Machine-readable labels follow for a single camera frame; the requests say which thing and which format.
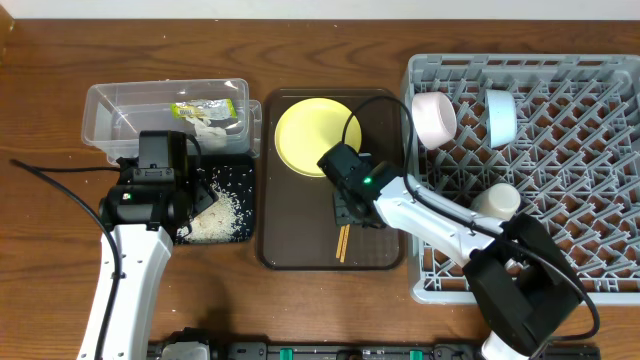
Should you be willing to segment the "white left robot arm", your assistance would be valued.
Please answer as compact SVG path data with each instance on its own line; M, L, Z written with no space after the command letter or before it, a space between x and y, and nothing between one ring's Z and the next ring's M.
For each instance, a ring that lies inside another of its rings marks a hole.
M158 289L180 229L217 197L194 136L143 131L139 154L119 159L119 178L99 205L101 265L81 359L143 359Z

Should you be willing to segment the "light blue bowl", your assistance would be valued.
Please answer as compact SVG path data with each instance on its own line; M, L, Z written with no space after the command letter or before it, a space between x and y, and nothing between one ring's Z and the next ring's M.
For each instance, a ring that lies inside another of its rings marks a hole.
M498 148L516 139L516 104L508 91L489 89L485 93L489 145Z

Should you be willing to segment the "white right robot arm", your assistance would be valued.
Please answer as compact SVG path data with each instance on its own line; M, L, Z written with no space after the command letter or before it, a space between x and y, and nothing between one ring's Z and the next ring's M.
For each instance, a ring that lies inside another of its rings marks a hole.
M481 215L421 186L391 163L372 166L343 143L326 152L318 166L359 220L417 237L462 269L491 329L484 358L537 355L581 303L583 286L537 219Z

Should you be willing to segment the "green snack wrapper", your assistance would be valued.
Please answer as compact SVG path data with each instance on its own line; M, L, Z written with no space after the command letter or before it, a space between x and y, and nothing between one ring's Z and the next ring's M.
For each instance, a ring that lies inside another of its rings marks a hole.
M221 121L235 119L236 110L230 99L206 100L198 99L187 102L177 102L170 105L174 117L197 117Z

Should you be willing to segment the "pink bowl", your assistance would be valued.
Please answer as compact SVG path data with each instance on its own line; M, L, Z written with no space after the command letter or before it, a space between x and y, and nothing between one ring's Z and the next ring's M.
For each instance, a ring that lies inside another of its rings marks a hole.
M441 92L416 94L412 99L414 128L428 150L434 150L454 139L457 118L449 98Z

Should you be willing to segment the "cream white cup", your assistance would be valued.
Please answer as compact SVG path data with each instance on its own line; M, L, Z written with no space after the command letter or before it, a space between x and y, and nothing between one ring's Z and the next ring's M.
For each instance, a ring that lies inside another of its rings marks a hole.
M470 209L482 215L510 220L521 204L517 189L507 183L498 183L479 194Z

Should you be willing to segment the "wooden chopstick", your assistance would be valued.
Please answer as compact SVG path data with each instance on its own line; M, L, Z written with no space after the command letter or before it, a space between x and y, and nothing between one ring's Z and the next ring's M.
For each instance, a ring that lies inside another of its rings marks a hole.
M339 259L339 261L341 263L344 263L345 259L346 259L346 251L347 251L349 233L350 233L350 225L347 224L347 225L344 225L344 226L346 226L346 231L345 231L344 241L343 241L343 245L342 245L342 255L341 255L341 258Z
M338 244L336 247L336 259L340 259L341 255L342 255L342 245L343 245L343 241L344 241L344 236L345 236L345 231L346 231L346 226L341 226L340 227L340 232L339 232L339 237L338 237Z

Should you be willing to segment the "white tissue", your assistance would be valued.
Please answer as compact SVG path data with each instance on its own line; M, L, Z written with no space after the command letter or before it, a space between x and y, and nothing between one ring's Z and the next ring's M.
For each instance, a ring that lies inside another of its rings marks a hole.
M224 128L209 126L197 117L186 117L185 120L193 125L196 139L203 149L217 151L227 145L227 132Z

